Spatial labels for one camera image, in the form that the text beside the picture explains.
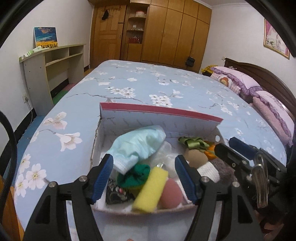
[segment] green cloth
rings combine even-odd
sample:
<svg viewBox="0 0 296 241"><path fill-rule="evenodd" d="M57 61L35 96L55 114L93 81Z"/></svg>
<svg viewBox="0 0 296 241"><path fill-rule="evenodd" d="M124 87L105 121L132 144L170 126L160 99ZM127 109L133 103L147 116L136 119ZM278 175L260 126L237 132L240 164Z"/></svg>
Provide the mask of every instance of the green cloth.
<svg viewBox="0 0 296 241"><path fill-rule="evenodd" d="M142 186L150 173L150 167L144 164L136 164L125 175L121 173L117 177L117 185L121 188L134 188Z"/></svg>
<svg viewBox="0 0 296 241"><path fill-rule="evenodd" d="M54 98L52 98L52 102L54 103L54 105L57 104L57 102L60 101L60 99L65 95L67 94L69 91L60 91Z"/></svg>
<svg viewBox="0 0 296 241"><path fill-rule="evenodd" d="M210 147L201 137L180 137L178 141L186 145L189 150L197 149L204 152Z"/></svg>

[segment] painting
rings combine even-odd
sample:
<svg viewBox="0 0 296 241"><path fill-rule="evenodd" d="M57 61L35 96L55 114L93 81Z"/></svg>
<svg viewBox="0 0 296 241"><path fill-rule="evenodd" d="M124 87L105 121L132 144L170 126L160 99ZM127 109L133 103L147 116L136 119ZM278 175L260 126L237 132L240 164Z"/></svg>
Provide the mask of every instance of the painting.
<svg viewBox="0 0 296 241"><path fill-rule="evenodd" d="M287 46L285 45L279 34L266 19L264 19L264 25L265 33L263 46L283 55L287 59L290 59L290 51L288 50Z"/></svg>
<svg viewBox="0 0 296 241"><path fill-rule="evenodd" d="M58 47L56 29L52 27L35 27L34 28L36 47L54 48Z"/></svg>

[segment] black bag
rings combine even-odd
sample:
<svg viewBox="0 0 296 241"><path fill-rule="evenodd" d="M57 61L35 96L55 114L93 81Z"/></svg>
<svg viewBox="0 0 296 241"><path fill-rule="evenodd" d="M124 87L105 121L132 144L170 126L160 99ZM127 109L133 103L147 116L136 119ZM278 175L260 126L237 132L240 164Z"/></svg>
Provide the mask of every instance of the black bag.
<svg viewBox="0 0 296 241"><path fill-rule="evenodd" d="M195 62L194 58L188 57L185 64L186 64L186 66L193 67L194 62Z"/></svg>

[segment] plastic bag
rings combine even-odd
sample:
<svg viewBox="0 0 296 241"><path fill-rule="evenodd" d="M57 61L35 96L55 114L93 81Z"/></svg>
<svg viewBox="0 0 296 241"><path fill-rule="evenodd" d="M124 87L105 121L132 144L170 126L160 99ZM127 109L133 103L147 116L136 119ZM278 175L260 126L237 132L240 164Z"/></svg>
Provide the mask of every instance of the plastic bag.
<svg viewBox="0 0 296 241"><path fill-rule="evenodd" d="M164 170L168 171L170 178L177 178L177 172L175 170L175 158L179 154L172 153L172 145L164 141L161 147L148 159L142 161L142 164L147 164L151 168L157 166L159 163L164 163Z"/></svg>

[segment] pink makeup sponge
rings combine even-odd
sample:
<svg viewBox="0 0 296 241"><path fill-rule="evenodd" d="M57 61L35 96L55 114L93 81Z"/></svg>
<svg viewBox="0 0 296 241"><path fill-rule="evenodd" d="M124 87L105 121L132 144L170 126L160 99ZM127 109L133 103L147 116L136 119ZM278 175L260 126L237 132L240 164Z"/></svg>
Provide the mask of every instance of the pink makeup sponge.
<svg viewBox="0 0 296 241"><path fill-rule="evenodd" d="M178 184L171 178L165 183L160 204L164 208L175 208L183 201L183 194Z"/></svg>

